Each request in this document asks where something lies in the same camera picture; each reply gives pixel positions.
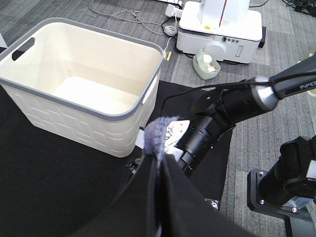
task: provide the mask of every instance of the black cloth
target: black cloth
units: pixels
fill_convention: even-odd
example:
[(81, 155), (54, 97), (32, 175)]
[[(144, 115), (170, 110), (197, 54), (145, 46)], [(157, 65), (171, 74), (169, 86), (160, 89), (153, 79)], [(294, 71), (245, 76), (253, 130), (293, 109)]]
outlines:
[(255, 237), (212, 208), (175, 159), (166, 157), (160, 171), (163, 237)]
[[(162, 100), (188, 87), (159, 82), (150, 121), (160, 116)], [(188, 119), (203, 91), (170, 99), (164, 115)], [(191, 177), (207, 198), (220, 200), (231, 133), (221, 138)], [(104, 210), (118, 190), (126, 158), (34, 127), (0, 87), (0, 236), (63, 237)]]

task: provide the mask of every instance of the laundry basket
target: laundry basket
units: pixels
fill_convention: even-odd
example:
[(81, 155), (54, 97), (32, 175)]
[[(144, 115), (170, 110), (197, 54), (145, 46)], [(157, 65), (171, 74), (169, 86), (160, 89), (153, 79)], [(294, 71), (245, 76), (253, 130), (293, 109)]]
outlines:
[(0, 84), (34, 126), (125, 157), (154, 109), (162, 58), (156, 44), (50, 18), (0, 54)]

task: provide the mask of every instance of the basket handle hole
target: basket handle hole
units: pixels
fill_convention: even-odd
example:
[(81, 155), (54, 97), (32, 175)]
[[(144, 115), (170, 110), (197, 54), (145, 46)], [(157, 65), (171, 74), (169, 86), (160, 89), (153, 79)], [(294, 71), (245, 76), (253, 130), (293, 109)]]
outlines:
[(16, 61), (21, 57), (27, 50), (29, 50), (35, 44), (35, 38), (29, 38), (24, 44), (22, 44), (16, 51), (12, 53), (12, 60)]

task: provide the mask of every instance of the gray carpet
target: gray carpet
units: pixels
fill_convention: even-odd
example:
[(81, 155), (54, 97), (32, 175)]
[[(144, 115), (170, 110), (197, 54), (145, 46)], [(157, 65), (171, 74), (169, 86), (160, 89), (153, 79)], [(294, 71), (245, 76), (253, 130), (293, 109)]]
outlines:
[[(1, 0), (0, 33), (8, 45), (35, 24), (49, 17), (64, 17), (107, 29), (108, 17), (98, 16), (87, 8), (87, 0)], [(252, 0), (258, 5), (263, 0)], [(147, 21), (162, 23), (166, 4), (155, 0), (96, 0), (92, 7), (113, 14), (121, 10), (139, 10)], [(286, 7), (281, 0), (270, 0), (255, 8), (267, 26), (266, 44), (258, 49), (248, 65), (221, 63), (221, 72), (213, 80), (201, 80), (192, 67), (192, 59), (174, 50), (170, 41), (170, 61), (164, 61), (160, 79), (187, 86), (239, 81), (255, 75), (271, 76), (301, 60), (316, 44), (316, 17)], [(147, 40), (166, 47), (167, 36), (151, 33), (141, 24), (111, 19), (115, 32)], [(161, 27), (148, 25), (161, 33)], [(221, 211), (236, 223), (262, 237), (285, 236), (284, 222), (251, 212), (246, 206), (246, 176), (252, 168), (269, 170), (279, 157), (282, 143), (299, 135), (311, 137), (316, 130), (316, 98), (307, 93), (284, 99), (273, 111), (237, 125), (233, 132), (227, 179)], [(314, 222), (316, 205), (309, 205)]]

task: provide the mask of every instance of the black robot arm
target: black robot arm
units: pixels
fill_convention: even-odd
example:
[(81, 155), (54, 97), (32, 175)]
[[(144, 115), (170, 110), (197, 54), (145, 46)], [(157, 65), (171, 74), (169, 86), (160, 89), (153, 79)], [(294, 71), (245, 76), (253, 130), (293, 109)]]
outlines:
[(221, 93), (215, 103), (210, 103), (210, 92), (194, 103), (189, 128), (176, 145), (183, 151), (178, 163), (186, 175), (191, 175), (207, 151), (236, 123), (274, 110), (287, 96), (315, 88), (316, 56), (273, 77), (256, 76), (243, 82), (248, 84), (217, 88)]

